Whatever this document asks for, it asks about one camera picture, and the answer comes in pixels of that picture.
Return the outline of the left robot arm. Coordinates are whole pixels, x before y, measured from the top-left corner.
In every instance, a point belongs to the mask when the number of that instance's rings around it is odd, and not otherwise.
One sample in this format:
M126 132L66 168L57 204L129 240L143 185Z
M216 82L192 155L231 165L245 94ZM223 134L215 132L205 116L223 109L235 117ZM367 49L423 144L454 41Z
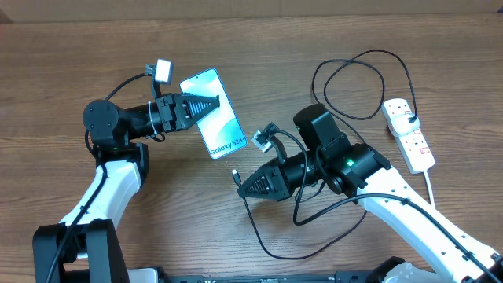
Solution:
M83 112L85 142L96 161L95 178L58 224L39 227L32 239L38 282L161 282L159 268L127 268L116 234L132 197L149 173L148 146L187 130L220 106L218 97L165 94L134 108L96 100Z

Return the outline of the white charger plug adapter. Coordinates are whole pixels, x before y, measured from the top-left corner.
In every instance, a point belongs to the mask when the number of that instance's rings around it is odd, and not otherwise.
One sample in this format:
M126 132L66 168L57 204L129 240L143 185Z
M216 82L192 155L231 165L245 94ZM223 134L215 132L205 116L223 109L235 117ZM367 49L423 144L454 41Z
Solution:
M414 132L420 127L420 120L411 112L392 116L388 120L388 127L395 137L400 137Z

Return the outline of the cardboard backdrop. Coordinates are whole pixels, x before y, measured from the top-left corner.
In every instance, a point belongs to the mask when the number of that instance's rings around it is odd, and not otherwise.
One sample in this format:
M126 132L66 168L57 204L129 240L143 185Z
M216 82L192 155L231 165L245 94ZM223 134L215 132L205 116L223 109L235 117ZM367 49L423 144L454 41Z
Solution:
M1 22L496 13L502 0L1 0Z

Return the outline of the white power strip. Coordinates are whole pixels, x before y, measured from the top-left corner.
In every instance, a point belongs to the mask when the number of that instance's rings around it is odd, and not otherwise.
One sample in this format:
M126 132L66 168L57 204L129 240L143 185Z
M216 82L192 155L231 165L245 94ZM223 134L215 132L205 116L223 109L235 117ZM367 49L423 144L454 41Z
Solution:
M408 112L414 114L407 100L402 98L385 101L381 106L381 110L387 121L387 125L388 120L392 116ZM435 165L435 158L420 128L409 134L395 137L395 140L411 174L424 173Z

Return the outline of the Samsung Galaxy smartphone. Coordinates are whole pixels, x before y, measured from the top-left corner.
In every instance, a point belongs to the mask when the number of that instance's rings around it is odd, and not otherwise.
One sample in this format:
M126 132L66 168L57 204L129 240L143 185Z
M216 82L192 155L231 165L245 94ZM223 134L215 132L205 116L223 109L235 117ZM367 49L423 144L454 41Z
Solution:
M210 158L219 159L247 145L247 138L215 68L182 80L179 86L183 94L219 99L219 107L197 122Z

